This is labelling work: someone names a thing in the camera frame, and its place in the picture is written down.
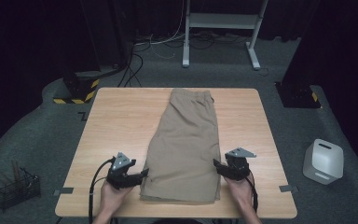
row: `white container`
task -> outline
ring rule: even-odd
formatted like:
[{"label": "white container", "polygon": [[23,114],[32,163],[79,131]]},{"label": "white container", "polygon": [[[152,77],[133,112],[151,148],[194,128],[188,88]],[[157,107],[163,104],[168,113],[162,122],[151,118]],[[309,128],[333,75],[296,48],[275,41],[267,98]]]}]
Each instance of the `white container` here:
[{"label": "white container", "polygon": [[342,148],[322,139],[315,139],[305,153],[304,176],[328,185],[341,178],[343,171],[344,154]]}]

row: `gray carpet floor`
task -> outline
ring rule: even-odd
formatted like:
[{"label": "gray carpet floor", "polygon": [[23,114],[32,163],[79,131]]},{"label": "gray carpet floor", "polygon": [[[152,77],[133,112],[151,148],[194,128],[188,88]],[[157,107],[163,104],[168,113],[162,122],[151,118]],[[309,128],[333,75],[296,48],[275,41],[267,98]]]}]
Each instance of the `gray carpet floor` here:
[{"label": "gray carpet floor", "polygon": [[[257,89],[288,182],[298,188],[298,192],[293,193],[296,218],[263,219],[263,222],[358,223],[358,158],[341,131],[323,89],[311,86],[322,108],[298,109],[283,107],[274,86],[282,80],[300,40],[286,43],[279,38],[257,40],[255,51],[262,66],[259,71],[252,68],[243,42],[239,40],[229,44],[216,42],[207,49],[192,48],[188,68],[182,67],[182,48],[162,44],[152,48],[147,48],[147,44],[137,46],[135,51],[143,58],[143,66],[136,77],[142,87]],[[194,40],[191,44],[202,48],[208,43]],[[140,65],[141,60],[133,57],[131,69],[135,71]],[[102,78],[98,88],[116,87],[122,75],[123,72]],[[20,167],[41,179],[41,197],[19,203],[5,212],[0,209],[0,223],[55,223],[58,219],[55,215],[58,197],[54,196],[54,191],[63,186],[86,124],[79,112],[86,112],[87,116],[93,100],[84,105],[55,105],[52,98],[61,83],[56,80],[48,84],[41,92],[43,104],[19,120],[0,139],[0,188],[4,186],[4,175],[12,177],[11,161],[17,161]],[[132,79],[130,85],[140,86],[136,79]],[[327,186],[302,174],[305,151],[316,138],[344,150],[344,176]],[[60,223],[87,222],[86,217],[64,217]]]}]

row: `khaki shorts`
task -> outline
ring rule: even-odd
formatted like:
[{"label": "khaki shorts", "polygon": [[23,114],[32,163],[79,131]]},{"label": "khaki shorts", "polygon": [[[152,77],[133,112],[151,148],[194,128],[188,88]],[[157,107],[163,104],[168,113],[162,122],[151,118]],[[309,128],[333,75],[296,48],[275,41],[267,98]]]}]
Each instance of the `khaki shorts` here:
[{"label": "khaki shorts", "polygon": [[146,156],[145,201],[213,203],[219,199],[217,118],[209,91],[173,89]]}]

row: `yellow black tape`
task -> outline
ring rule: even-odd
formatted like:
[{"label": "yellow black tape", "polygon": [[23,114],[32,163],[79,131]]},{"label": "yellow black tape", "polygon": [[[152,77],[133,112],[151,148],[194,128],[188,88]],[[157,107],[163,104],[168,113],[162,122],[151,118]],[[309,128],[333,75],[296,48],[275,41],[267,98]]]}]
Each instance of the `yellow black tape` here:
[{"label": "yellow black tape", "polygon": [[315,92],[312,93],[312,98],[314,102],[318,101],[318,96],[316,96]]},{"label": "yellow black tape", "polygon": [[58,104],[58,105],[65,105],[65,104],[82,105],[82,104],[86,104],[94,96],[95,90],[97,89],[97,85],[98,85],[99,82],[100,82],[100,79],[96,79],[95,81],[93,81],[91,83],[89,90],[87,90],[85,92],[86,97],[84,99],[79,99],[79,98],[54,98],[53,101],[54,101],[55,104]]}]

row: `wooden table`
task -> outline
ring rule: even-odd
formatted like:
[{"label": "wooden table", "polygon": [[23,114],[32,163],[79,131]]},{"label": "wooden table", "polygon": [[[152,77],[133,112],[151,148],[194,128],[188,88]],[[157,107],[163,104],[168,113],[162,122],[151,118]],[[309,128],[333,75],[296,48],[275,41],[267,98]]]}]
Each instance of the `wooden table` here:
[{"label": "wooden table", "polygon": [[[248,159],[258,192],[258,215],[264,218],[292,218],[296,206],[287,185],[277,148],[272,138],[258,92],[253,89],[188,89],[211,92],[217,115],[220,150],[224,154],[243,147],[257,157]],[[136,159],[129,174],[139,174],[145,164],[148,144],[170,98],[170,88],[101,88],[98,90],[81,136],[64,188],[56,207],[59,217],[87,217],[90,183],[98,167],[123,152]],[[107,174],[109,165],[99,177]],[[100,188],[95,186],[94,215],[99,210]],[[128,195],[117,217],[241,217],[222,178],[221,199],[212,204],[159,203],[140,201],[140,188]]]}]

